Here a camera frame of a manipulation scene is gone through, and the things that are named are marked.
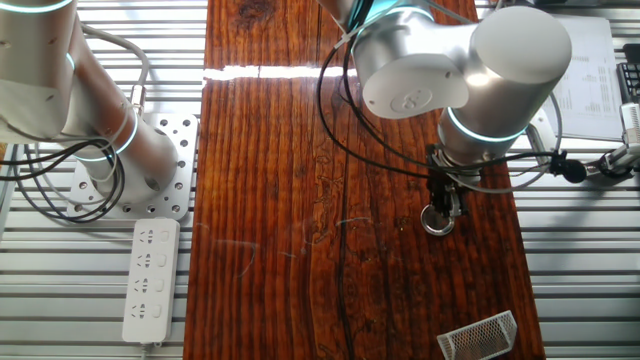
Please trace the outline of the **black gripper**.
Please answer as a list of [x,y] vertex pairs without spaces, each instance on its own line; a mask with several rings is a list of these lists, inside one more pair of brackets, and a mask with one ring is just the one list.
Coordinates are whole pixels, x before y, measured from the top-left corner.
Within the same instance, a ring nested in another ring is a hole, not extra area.
[[459,178],[464,172],[437,165],[435,162],[428,162],[428,169],[427,188],[430,192],[430,204],[435,211],[445,218],[467,215],[468,190],[455,181],[455,178]]

